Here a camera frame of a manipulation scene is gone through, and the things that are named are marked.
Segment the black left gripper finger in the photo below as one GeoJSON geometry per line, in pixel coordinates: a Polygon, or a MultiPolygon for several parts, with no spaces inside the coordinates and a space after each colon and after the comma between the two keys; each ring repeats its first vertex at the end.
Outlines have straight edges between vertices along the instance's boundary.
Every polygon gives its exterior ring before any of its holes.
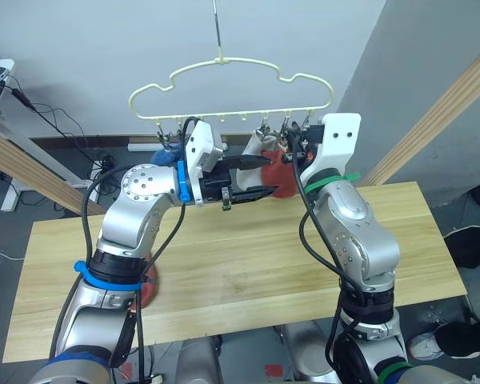
{"type": "Polygon", "coordinates": [[[231,197],[232,202],[254,202],[268,197],[276,191],[278,186],[251,186],[243,191],[234,191],[231,197]]]}
{"type": "Polygon", "coordinates": [[[229,169],[257,169],[272,164],[272,160],[261,155],[225,156],[224,163],[229,169]]]}

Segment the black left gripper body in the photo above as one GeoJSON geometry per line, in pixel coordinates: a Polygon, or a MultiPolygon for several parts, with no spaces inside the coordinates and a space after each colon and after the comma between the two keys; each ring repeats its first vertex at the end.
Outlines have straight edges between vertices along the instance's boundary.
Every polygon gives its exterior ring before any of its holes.
{"type": "Polygon", "coordinates": [[[230,172],[228,170],[205,172],[201,179],[201,192],[204,202],[221,202],[223,211],[231,210],[233,189],[230,172]]]}

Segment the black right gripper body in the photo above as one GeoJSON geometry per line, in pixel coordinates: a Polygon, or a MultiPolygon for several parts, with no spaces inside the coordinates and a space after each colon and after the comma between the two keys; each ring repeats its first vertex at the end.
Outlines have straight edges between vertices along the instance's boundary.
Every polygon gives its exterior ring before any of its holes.
{"type": "Polygon", "coordinates": [[[312,162],[322,144],[324,125],[309,125],[301,128],[293,124],[290,128],[290,148],[298,162],[312,162]]]}

